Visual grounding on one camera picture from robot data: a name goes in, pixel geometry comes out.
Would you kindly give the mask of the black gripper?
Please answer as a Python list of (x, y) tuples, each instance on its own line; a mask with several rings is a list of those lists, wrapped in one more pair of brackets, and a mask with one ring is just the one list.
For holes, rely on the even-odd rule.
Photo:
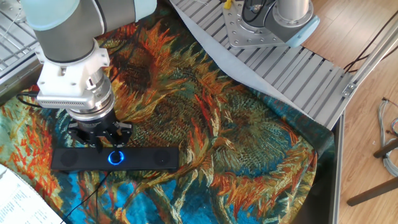
[(120, 150), (127, 145), (132, 135), (132, 123), (118, 123), (115, 112), (111, 111), (102, 118), (92, 121), (72, 122), (67, 128), (68, 134), (76, 141), (102, 152), (103, 145), (99, 134), (107, 132), (114, 139), (115, 150)]

